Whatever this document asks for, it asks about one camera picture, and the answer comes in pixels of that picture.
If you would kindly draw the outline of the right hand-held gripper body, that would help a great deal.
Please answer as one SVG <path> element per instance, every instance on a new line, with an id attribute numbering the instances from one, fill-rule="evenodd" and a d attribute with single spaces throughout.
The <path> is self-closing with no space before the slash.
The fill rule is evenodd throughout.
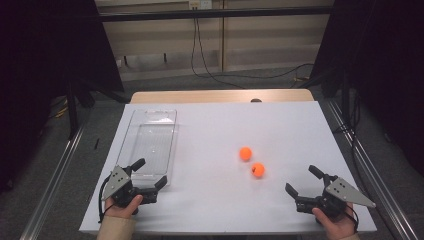
<path id="1" fill-rule="evenodd" d="M 312 213 L 313 208 L 320 209 L 328 218 L 337 219 L 345 212 L 347 203 L 375 208 L 376 204 L 362 192 L 336 175 L 321 174 L 323 192 L 320 196 L 303 197 L 294 191 L 296 210 L 301 213 Z"/>

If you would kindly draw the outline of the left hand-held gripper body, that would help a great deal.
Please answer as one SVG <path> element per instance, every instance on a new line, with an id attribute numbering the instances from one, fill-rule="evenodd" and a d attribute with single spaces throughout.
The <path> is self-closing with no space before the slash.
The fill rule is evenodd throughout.
<path id="1" fill-rule="evenodd" d="M 141 204 L 157 202 L 158 188 L 153 185 L 145 188 L 136 187 L 132 183 L 131 174 L 134 169 L 130 166 L 122 168 L 115 166 L 111 171 L 105 188 L 102 191 L 102 200 L 112 198 L 118 207 L 125 208 L 134 197 L 141 195 Z"/>

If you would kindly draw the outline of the clear plastic tray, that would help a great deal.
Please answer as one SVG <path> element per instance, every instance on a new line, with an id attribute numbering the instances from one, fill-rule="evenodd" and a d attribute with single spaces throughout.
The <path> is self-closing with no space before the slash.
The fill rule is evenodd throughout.
<path id="1" fill-rule="evenodd" d="M 127 167 L 145 159 L 145 164 L 131 173 L 135 186 L 152 186 L 163 176 L 171 179 L 176 121 L 176 110 L 139 109 L 132 112 L 117 164 Z"/>

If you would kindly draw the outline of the person's left hand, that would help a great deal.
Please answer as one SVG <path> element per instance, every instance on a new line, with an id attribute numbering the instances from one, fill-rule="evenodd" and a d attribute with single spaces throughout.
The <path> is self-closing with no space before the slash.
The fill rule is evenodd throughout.
<path id="1" fill-rule="evenodd" d="M 143 200 L 142 195 L 135 196 L 128 206 L 121 208 L 115 205 L 112 198 L 108 198 L 105 201 L 105 215 L 110 217 L 131 219 L 132 214 L 138 209 L 140 203 Z"/>

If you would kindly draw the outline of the person's right hand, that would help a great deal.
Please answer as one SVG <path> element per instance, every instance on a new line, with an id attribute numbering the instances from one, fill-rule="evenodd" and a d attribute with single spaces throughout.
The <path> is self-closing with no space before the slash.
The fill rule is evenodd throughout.
<path id="1" fill-rule="evenodd" d="M 324 227 L 328 240 L 347 240 L 356 235 L 352 203 L 347 204 L 345 214 L 338 221 L 329 219 L 319 208 L 313 208 L 312 213 Z"/>

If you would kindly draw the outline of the black metal stand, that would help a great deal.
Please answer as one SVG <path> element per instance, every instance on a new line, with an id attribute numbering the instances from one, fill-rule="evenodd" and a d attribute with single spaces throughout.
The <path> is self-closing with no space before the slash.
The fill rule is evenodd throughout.
<path id="1" fill-rule="evenodd" d="M 75 94 L 73 92 L 72 82 L 70 80 L 67 81 L 66 98 L 67 98 L 68 115 L 69 115 L 69 123 L 70 123 L 69 139 L 73 139 L 76 133 L 78 132 L 79 123 L 78 123 L 77 104 L 75 101 Z"/>

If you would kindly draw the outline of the wooden table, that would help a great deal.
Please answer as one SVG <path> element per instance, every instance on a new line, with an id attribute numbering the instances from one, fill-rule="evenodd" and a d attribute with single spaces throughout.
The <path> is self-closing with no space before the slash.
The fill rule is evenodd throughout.
<path id="1" fill-rule="evenodd" d="M 131 104 L 147 103 L 221 103 L 221 102 L 298 102 L 313 101 L 307 89 L 246 89 L 149 91 L 133 94 Z"/>

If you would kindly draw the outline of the black curtain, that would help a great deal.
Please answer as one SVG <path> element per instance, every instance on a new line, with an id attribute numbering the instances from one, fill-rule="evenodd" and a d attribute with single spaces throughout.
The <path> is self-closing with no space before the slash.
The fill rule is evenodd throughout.
<path id="1" fill-rule="evenodd" d="M 72 91 L 121 92 L 95 0 L 0 0 L 0 193 L 12 188 L 50 114 Z"/>
<path id="2" fill-rule="evenodd" d="M 334 0 L 311 77 L 347 80 L 424 177 L 424 0 Z"/>

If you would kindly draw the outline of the black horizontal bar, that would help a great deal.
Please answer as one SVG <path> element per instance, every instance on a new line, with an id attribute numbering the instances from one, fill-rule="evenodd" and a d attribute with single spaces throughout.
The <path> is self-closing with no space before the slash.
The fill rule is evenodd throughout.
<path id="1" fill-rule="evenodd" d="M 128 22 L 153 20 L 181 20 L 181 19 L 210 19 L 231 17 L 263 17 L 263 16 L 297 16 L 330 14 L 331 6 L 283 7 L 283 8 L 255 8 L 255 9 L 211 9 L 211 10 L 184 10 L 164 12 L 139 13 L 104 13 L 95 16 L 99 22 Z"/>

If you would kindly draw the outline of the metal floor rail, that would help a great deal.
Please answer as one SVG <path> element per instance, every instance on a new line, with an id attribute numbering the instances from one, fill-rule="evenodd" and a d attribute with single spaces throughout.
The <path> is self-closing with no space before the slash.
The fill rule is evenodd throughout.
<path id="1" fill-rule="evenodd" d="M 419 237 L 413 229 L 407 215 L 401 209 L 397 200 L 384 183 L 382 177 L 372 163 L 371 158 L 365 151 L 360 140 L 357 138 L 356 132 L 343 120 L 341 108 L 334 100 L 330 100 L 327 105 L 329 106 L 338 126 L 341 128 L 341 132 L 346 138 L 346 141 L 350 145 L 353 153 L 353 162 L 361 167 L 363 173 L 377 194 L 378 199 L 381 201 L 381 204 L 376 207 L 376 210 L 385 210 L 389 219 L 393 223 L 396 232 L 400 235 L 401 240 L 419 240 Z"/>
<path id="2" fill-rule="evenodd" d="M 64 152 L 55 168 L 55 171 L 39 201 L 33 211 L 26 227 L 19 240 L 37 240 L 40 231 L 46 221 L 48 213 L 52 207 L 54 198 L 57 195 L 59 187 L 63 181 L 64 175 L 69 167 L 73 155 L 79 145 L 81 137 L 84 133 L 85 125 L 82 124 L 74 132 L 68 140 Z"/>

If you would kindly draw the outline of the white wall socket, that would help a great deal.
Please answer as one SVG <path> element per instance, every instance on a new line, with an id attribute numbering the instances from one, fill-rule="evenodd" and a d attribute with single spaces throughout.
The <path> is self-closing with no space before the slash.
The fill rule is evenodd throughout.
<path id="1" fill-rule="evenodd" d="M 190 10 L 211 10 L 212 0 L 189 0 L 189 9 Z"/>

